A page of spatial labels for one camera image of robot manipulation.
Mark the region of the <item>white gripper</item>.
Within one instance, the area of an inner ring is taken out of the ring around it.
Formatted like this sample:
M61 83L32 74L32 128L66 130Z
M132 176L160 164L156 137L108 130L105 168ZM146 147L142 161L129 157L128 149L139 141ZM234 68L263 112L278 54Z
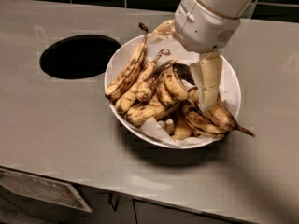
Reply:
M181 0L175 20L164 21L149 35L150 43L177 38L187 51L203 53L198 62L190 64L202 112L216 104L219 96L222 57L217 50L228 44L239 24L239 18L227 17L203 0Z

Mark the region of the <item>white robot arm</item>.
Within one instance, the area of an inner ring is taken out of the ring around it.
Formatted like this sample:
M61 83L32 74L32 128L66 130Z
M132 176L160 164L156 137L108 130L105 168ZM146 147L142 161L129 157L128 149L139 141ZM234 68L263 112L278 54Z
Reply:
M251 1L181 0L174 19L161 23L151 33L154 41L174 37L187 51L199 55L198 61L191 64L191 72L203 112L216 104L219 96L220 49L230 41Z

